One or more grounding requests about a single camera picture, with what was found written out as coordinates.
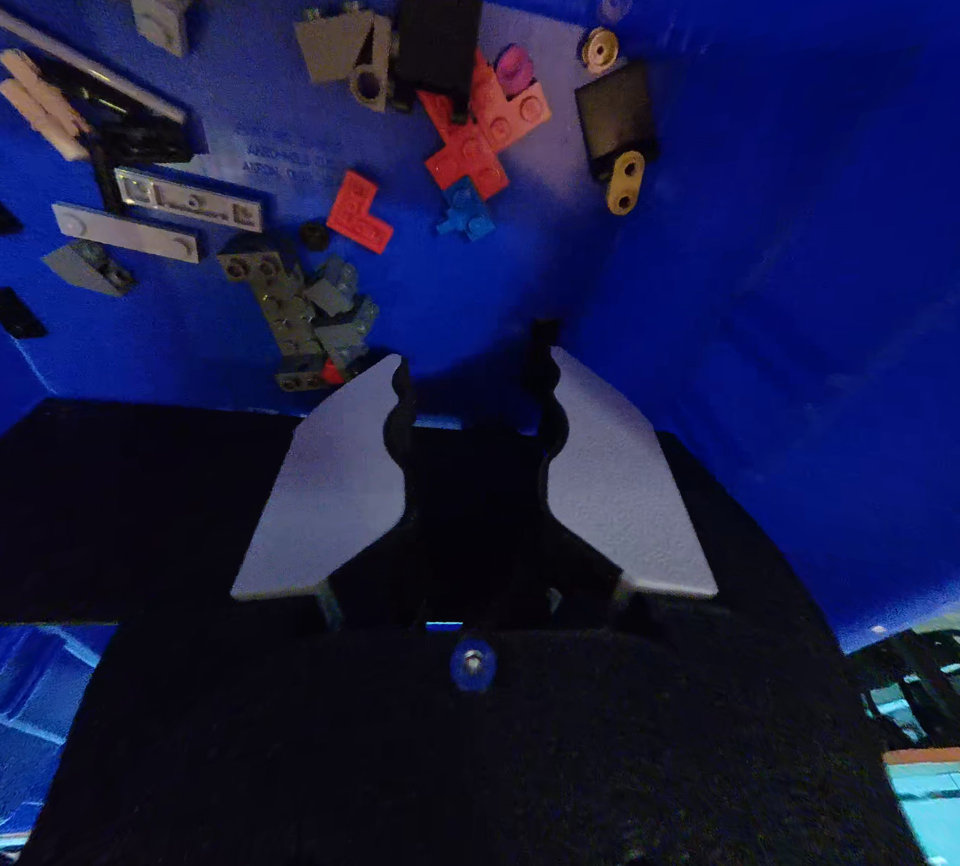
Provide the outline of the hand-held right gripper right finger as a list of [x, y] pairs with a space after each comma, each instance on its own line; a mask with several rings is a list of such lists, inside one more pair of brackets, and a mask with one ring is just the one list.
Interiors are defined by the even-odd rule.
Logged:
[[592, 600], [718, 596], [647, 417], [556, 344], [531, 346], [526, 376], [540, 409], [536, 552], [549, 586]]

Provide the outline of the blue plastic bin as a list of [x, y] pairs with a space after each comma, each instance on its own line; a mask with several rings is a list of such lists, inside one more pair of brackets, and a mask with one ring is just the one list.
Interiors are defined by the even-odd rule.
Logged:
[[[335, 245], [429, 423], [340, 629], [233, 600], [315, 398], [272, 381], [223, 229], [128, 255], [119, 300], [44, 270], [52, 205], [99, 191], [2, 106], [2, 285], [48, 331], [2, 346], [2, 619], [118, 626], [20, 863], [928, 864], [848, 656], [958, 603], [958, 0], [483, 0], [476, 50], [525, 47], [551, 118], [474, 242], [391, 101], [400, 3], [201, 1], [176, 59], [118, 1], [2, 0], [186, 107], [191, 172], [280, 234], [370, 176], [388, 248]], [[383, 113], [297, 43], [352, 9], [390, 20]], [[661, 150], [624, 216], [575, 100], [596, 27]], [[651, 423], [716, 597], [548, 584], [533, 345]]]

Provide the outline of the tan two-hole lego piece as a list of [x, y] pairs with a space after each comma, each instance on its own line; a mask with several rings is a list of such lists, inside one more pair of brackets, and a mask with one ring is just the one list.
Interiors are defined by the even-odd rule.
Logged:
[[641, 151], [630, 150], [618, 154], [606, 183], [606, 207], [610, 213], [624, 216], [636, 208], [645, 166]]

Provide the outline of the small blue lego piece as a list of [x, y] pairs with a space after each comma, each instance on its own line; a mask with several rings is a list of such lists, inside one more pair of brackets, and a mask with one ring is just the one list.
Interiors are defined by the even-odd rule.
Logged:
[[496, 229], [486, 202], [482, 200], [469, 176], [463, 176], [442, 190], [446, 202], [444, 218], [437, 224], [439, 236], [460, 235], [474, 242]]

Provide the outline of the plain grey long lego tile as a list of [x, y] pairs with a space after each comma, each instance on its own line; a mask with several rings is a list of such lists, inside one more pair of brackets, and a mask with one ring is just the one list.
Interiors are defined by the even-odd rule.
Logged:
[[53, 203], [51, 209], [59, 231], [65, 236], [164, 260], [190, 264], [201, 261], [198, 240], [192, 234], [73, 204]]

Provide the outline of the small black lego tile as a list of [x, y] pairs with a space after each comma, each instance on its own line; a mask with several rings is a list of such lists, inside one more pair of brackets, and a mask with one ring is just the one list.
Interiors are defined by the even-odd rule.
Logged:
[[43, 322], [23, 302], [17, 292], [3, 286], [1, 294], [1, 327], [12, 339], [17, 341], [39, 339], [48, 335]]

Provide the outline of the black lego brick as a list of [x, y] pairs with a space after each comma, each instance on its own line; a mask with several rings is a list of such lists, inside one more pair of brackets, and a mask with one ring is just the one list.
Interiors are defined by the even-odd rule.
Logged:
[[187, 128], [159, 116], [103, 122], [85, 142], [112, 167], [186, 164], [197, 155]]

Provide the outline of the pale red lego plate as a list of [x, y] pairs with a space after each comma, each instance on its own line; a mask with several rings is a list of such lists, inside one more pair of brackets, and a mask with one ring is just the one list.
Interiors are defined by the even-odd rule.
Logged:
[[480, 49], [475, 61], [470, 92], [471, 115], [493, 152], [499, 154], [516, 144], [551, 118], [546, 95], [538, 81], [507, 100], [491, 64]]

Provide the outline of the grey lego piece with hole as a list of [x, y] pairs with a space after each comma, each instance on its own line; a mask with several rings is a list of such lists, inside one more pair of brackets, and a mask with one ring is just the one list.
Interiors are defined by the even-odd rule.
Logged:
[[359, 105], [378, 114], [386, 112], [392, 50], [391, 20], [374, 13], [366, 39], [349, 76], [348, 86]]

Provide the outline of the pink round lego piece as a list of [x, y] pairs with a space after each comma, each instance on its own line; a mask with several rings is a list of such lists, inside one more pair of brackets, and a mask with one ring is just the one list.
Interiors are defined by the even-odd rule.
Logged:
[[536, 80], [535, 67], [529, 52], [521, 44], [510, 44], [499, 54], [494, 73], [507, 100], [518, 97]]

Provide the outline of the tan round lego piece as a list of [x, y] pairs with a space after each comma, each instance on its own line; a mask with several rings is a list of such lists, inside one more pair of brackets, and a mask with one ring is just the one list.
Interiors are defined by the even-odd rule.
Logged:
[[601, 76], [610, 71], [619, 59], [617, 35], [605, 27], [592, 29], [581, 44], [581, 60], [592, 76]]

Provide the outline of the grey lego slope brick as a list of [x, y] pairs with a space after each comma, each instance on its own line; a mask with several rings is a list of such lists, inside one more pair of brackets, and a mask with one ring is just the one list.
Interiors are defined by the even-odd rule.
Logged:
[[368, 8], [295, 22], [294, 35], [311, 84], [348, 80], [373, 27], [374, 13]]

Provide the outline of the long white lego beam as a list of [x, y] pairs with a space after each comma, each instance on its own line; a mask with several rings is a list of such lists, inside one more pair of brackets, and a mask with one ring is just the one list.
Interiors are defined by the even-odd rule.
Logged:
[[1, 8], [1, 28], [47, 56], [125, 95], [152, 114], [181, 126], [187, 124], [188, 112], [184, 108], [138, 85], [89, 56], [79, 53], [50, 34], [14, 16], [6, 8]]

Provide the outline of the light blue mat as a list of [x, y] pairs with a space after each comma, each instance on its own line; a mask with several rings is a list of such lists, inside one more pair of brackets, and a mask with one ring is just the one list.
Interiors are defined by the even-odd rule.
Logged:
[[959, 864], [959, 763], [887, 765], [887, 775], [927, 864]]

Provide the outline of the grey lego bracket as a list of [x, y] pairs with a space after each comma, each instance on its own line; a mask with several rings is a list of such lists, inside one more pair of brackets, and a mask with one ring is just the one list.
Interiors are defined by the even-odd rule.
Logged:
[[186, 56], [185, 0], [129, 0], [129, 4], [141, 37], [177, 58]]

